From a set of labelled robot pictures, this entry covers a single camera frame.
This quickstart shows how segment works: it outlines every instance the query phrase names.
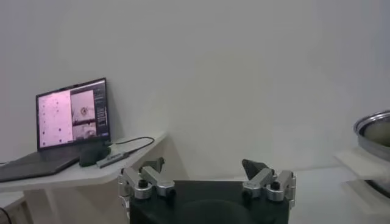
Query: camera image thumbnail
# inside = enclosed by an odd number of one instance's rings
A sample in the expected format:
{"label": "camera image thumbnail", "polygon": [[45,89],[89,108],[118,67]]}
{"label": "camera image thumbnail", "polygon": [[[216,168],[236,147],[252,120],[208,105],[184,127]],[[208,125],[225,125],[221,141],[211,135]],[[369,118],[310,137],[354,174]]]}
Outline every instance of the camera image thumbnail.
{"label": "camera image thumbnail", "polygon": [[72,122],[95,119],[93,90],[71,95]]}
{"label": "camera image thumbnail", "polygon": [[96,123],[73,126],[73,140],[83,140],[96,137]]}

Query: metal bowl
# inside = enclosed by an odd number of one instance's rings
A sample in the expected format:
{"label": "metal bowl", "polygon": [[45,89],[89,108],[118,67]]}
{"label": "metal bowl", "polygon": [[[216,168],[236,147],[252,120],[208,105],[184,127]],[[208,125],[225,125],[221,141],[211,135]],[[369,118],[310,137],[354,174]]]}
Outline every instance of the metal bowl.
{"label": "metal bowl", "polygon": [[353,129],[360,147],[390,161],[390,111],[371,114],[358,120]]}

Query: cable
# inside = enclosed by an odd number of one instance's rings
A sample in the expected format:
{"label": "cable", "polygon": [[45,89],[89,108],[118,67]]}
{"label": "cable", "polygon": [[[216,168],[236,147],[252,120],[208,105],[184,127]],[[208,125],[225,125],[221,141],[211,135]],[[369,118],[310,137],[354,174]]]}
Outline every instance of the cable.
{"label": "cable", "polygon": [[3,211],[5,216],[7,216],[8,224],[12,224],[12,221],[11,221],[10,215],[8,215],[8,212],[4,208],[2,208],[2,207],[0,207],[0,210]]}
{"label": "cable", "polygon": [[125,152],[125,153],[124,153],[125,156],[129,156],[130,154],[135,153],[136,151],[138,151],[138,150],[140,150],[140,149],[143,149],[143,148],[145,148],[145,147],[147,147],[147,146],[153,144],[153,142],[155,141],[154,138],[145,136],[145,137],[139,137],[139,138],[130,139],[130,140],[124,141],[124,142],[117,142],[117,143],[115,143],[115,144],[116,144],[116,145],[122,145],[122,144],[126,144],[126,143],[129,143],[129,142],[137,141],[137,140],[140,140],[140,139],[150,139],[151,141],[150,141],[149,143],[147,143],[147,144],[141,146],[141,147],[138,147],[138,148],[133,149],[133,150],[131,150],[131,151]]}

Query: laptop screen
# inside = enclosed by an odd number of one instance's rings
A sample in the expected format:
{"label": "laptop screen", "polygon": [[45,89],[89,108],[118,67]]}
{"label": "laptop screen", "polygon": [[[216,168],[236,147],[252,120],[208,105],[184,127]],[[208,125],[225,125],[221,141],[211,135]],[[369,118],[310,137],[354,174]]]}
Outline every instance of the laptop screen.
{"label": "laptop screen", "polygon": [[39,148],[110,139],[105,79],[37,96]]}

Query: black computer mouse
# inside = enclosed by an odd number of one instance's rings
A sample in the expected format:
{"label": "black computer mouse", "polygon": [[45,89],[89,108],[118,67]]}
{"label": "black computer mouse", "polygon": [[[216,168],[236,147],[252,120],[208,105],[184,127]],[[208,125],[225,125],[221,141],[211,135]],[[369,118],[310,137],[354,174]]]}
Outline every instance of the black computer mouse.
{"label": "black computer mouse", "polygon": [[97,161],[104,159],[111,153],[109,146],[100,146],[83,150],[80,154],[79,165],[81,167],[95,165]]}

